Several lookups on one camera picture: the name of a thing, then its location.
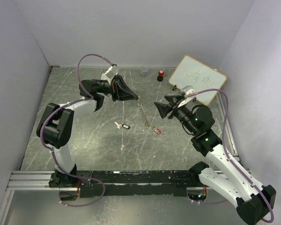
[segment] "white wall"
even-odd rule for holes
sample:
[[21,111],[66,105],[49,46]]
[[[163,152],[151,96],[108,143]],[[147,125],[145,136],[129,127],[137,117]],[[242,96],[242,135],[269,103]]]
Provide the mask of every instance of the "white wall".
[[[99,53],[119,66],[218,67],[254,0],[15,0],[50,65]],[[106,65],[87,59],[85,65]]]
[[242,162],[277,190],[281,225],[281,0],[257,0],[219,71],[228,76],[229,122]]
[[0,204],[23,158],[48,69],[15,3],[0,0]]

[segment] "whiteboard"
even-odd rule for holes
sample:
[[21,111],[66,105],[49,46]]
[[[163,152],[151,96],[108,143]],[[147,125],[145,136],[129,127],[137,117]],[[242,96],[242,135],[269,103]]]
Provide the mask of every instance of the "whiteboard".
[[[168,82],[173,86],[177,85],[177,88],[180,90],[185,86],[191,85],[195,92],[197,92],[210,88],[220,89],[226,80],[227,77],[224,74],[185,55]],[[204,105],[209,105],[216,96],[216,93],[216,91],[209,91],[199,94],[197,101]]]

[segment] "red key tag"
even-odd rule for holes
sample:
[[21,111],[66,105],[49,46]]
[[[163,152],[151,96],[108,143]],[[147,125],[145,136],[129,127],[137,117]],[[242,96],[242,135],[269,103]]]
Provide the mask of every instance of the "red key tag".
[[159,130],[156,126],[152,127],[152,129],[156,134],[158,134],[158,135],[161,134],[161,130]]

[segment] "small cup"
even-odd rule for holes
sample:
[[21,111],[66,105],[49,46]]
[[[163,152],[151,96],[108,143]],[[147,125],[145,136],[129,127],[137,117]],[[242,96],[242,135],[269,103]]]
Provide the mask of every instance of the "small cup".
[[142,76],[148,76],[149,75],[149,68],[146,65],[142,65],[140,67]]

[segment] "whiteboard frame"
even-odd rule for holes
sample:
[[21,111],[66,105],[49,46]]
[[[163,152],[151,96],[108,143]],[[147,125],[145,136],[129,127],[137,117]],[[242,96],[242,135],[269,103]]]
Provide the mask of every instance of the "whiteboard frame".
[[[184,57],[183,57],[183,59],[181,60],[181,62],[179,63],[179,65],[176,67],[176,69],[174,70],[174,72],[171,74],[171,76],[170,76],[170,78],[169,78],[169,80],[168,80],[169,84],[175,86],[175,84],[173,84],[173,83],[170,82],[170,79],[172,78],[172,76],[174,75],[174,73],[176,72],[176,70],[178,69],[178,67],[180,66],[180,64],[182,63],[182,61],[184,60],[184,58],[187,57],[187,56],[190,57],[191,59],[193,59],[193,60],[195,60],[195,61],[201,63],[202,65],[204,65],[204,66],[206,66],[206,67],[212,69],[213,71],[218,72],[220,75],[223,75],[223,76],[225,77],[225,81],[223,82],[223,84],[220,86],[219,89],[222,88],[222,86],[224,85],[224,83],[227,81],[227,76],[224,75],[224,74],[222,74],[221,72],[215,70],[214,68],[211,68],[210,66],[206,65],[205,63],[202,63],[202,62],[200,62],[199,60],[197,60],[197,59],[191,57],[190,55],[184,55]],[[198,100],[198,99],[196,99],[196,100],[197,100],[199,103],[208,106],[208,105],[210,105],[210,103],[214,100],[214,98],[215,98],[215,96],[216,96],[217,94],[218,94],[218,91],[214,94],[213,98],[210,100],[210,102],[209,102],[208,104],[205,104],[205,103],[201,102],[201,101]]]

